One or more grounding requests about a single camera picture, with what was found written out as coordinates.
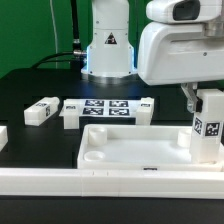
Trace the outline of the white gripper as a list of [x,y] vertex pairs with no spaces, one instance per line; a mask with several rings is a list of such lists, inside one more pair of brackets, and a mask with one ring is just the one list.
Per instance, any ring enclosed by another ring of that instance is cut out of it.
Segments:
[[202,112],[197,84],[224,79],[224,37],[206,37],[202,24],[148,24],[140,37],[138,74],[148,85],[182,83],[190,113]]

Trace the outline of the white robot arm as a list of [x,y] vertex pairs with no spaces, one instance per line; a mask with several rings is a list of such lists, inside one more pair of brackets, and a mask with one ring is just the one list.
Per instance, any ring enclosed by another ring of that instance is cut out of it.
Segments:
[[198,82],[224,79],[224,0],[151,0],[139,48],[128,41],[127,0],[92,0],[93,39],[83,77],[117,83],[133,74],[149,85],[181,84],[188,110]]

